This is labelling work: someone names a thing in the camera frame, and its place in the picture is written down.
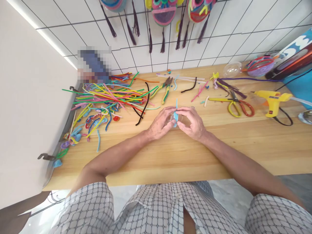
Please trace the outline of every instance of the wooden tabletop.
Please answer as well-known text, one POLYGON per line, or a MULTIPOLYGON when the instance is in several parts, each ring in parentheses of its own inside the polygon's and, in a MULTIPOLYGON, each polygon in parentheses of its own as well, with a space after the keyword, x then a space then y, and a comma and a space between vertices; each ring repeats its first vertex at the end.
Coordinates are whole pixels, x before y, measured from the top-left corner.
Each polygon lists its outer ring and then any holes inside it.
MULTIPOLYGON (((172 71, 171 75, 188 76, 209 79, 213 72, 223 74, 225 65, 215 65, 172 71)), ((157 77, 156 73, 139 74, 139 78, 160 83, 149 83, 150 89, 162 84, 166 78, 157 77)), ((311 126, 300 122, 298 114, 305 108, 296 101, 290 100, 281 103, 281 107, 292 117, 294 125, 283 126, 273 119, 265 116, 267 107, 262 105, 265 99, 250 91, 275 90, 282 83, 259 82, 251 80, 227 81, 240 91, 246 93, 246 99, 255 109, 253 117, 243 115, 235 118, 227 110, 228 103, 208 101, 207 106, 200 104, 209 95, 210 97, 225 97, 222 89, 214 89, 213 82, 209 82, 209 90, 203 90, 200 97, 191 100, 198 93, 199 84, 184 93, 181 91, 193 86, 193 82, 177 80, 177 89, 170 88, 165 105, 161 105, 165 89, 162 89, 151 100, 157 110, 148 110, 144 119, 138 126, 139 117, 132 108, 127 111, 120 109, 123 116, 118 122, 112 121, 107 132, 105 124, 99 127, 101 136, 100 151, 132 137, 147 129, 155 116, 164 106, 194 106, 202 117, 206 129, 215 134, 222 141, 254 159, 274 175, 312 173, 312 131, 311 126)), ((144 88, 143 81, 135 80, 132 84, 134 90, 144 88)), ((287 122, 283 113, 278 118, 287 122)), ((70 147, 66 156, 62 158, 63 165, 54 170, 52 178, 43 190, 70 189, 81 169, 98 155, 98 137, 96 131, 87 142, 83 137, 79 144, 70 147)), ((173 128, 160 140, 154 141, 143 148, 133 159, 125 164, 118 172, 107 177, 109 186, 141 185, 154 183, 168 183, 181 181, 216 180, 231 178, 222 164, 202 144, 192 140, 178 127, 173 128)))

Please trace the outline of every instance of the green-handled pliers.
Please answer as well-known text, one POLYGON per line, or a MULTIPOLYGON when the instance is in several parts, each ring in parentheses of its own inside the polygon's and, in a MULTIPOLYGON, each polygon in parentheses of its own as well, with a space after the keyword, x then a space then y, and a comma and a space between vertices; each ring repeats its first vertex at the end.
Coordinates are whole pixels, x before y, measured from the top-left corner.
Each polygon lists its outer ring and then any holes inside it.
POLYGON ((165 86, 167 86, 167 88, 166 88, 166 94, 165 94, 165 96, 164 96, 163 99, 162 99, 162 104, 165 104, 165 100, 167 99, 168 94, 169 94, 169 88, 170 88, 170 84, 171 84, 171 82, 172 82, 172 79, 173 79, 173 78, 170 79, 170 76, 169 76, 169 77, 166 79, 166 81, 154 91, 154 93, 152 94, 152 96, 150 96, 150 98, 152 99, 152 98, 155 96, 155 94, 156 94, 159 90, 161 90, 162 88, 164 88, 165 86))

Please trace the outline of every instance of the colorful mask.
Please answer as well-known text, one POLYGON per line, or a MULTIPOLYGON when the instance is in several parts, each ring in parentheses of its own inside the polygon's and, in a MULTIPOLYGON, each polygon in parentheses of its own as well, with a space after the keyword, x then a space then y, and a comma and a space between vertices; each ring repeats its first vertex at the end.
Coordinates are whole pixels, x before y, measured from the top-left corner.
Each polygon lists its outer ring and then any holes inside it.
POLYGON ((195 23, 202 22, 210 13, 216 0, 189 0, 188 16, 195 23))
POLYGON ((108 10, 119 13, 124 10, 127 0, 101 0, 101 2, 108 10))
POLYGON ((162 27, 171 23, 175 16, 176 8, 184 0, 145 0, 147 9, 151 9, 155 22, 162 27))

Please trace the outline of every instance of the floor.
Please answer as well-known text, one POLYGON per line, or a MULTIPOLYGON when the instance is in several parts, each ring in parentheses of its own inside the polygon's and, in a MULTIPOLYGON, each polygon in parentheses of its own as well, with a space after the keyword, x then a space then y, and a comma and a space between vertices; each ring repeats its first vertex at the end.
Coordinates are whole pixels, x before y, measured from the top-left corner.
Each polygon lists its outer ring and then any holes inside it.
MULTIPOLYGON (((281 180, 303 201, 307 210, 312 214, 312 174, 302 175, 283 175, 279 176, 281 180)), ((214 192, 215 199, 242 225, 245 223, 245 217, 249 204, 253 196, 240 186, 234 179, 211 180, 209 181, 214 192)), ((115 218, 119 215, 128 199, 135 193, 136 186, 110 187, 114 197, 115 218)), ((52 191, 55 200, 60 200, 67 196, 69 190, 52 191)), ((37 212, 52 202, 48 197, 44 203, 35 207, 32 213, 37 212)), ((53 225, 61 204, 56 204, 43 212, 31 217, 20 234, 46 234, 53 225)))

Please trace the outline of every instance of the scissors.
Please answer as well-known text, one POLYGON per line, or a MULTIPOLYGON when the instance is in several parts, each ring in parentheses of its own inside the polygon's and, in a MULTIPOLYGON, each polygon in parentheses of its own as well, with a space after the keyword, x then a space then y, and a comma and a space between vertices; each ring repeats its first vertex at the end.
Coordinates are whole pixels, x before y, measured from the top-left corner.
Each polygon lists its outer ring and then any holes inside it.
POLYGON ((245 102, 245 101, 242 101, 242 100, 238 100, 238 98, 236 97, 235 93, 230 90, 230 93, 232 95, 232 98, 208 98, 210 101, 228 101, 230 102, 230 104, 228 105, 228 111, 230 112, 231 115, 233 115, 234 117, 236 118, 239 118, 241 117, 241 112, 240 110, 238 109, 238 106, 237 106, 237 102, 239 103, 239 105, 241 106, 241 109, 243 110, 243 113, 248 116, 248 117, 252 117, 254 116, 254 108, 248 103, 248 102, 245 102), (249 107, 250 111, 251 111, 251 114, 248 114, 244 105, 245 104, 246 106, 249 107), (232 111, 232 105, 235 107, 236 109, 236 112, 237 112, 237 115, 232 111))
POLYGON ((152 99, 152 98, 155 96, 155 94, 156 94, 159 90, 161 90, 162 88, 164 88, 165 86, 167 86, 167 88, 166 88, 166 94, 165 94, 165 96, 164 96, 163 99, 162 99, 162 104, 165 104, 165 100, 167 99, 167 97, 168 97, 168 95, 169 95, 169 88, 170 88, 170 84, 171 84, 171 82, 172 82, 172 79, 173 79, 173 78, 170 79, 170 76, 169 76, 169 77, 166 79, 166 81, 165 81, 161 86, 159 86, 159 87, 153 92, 152 96, 150 96, 150 99, 152 99))

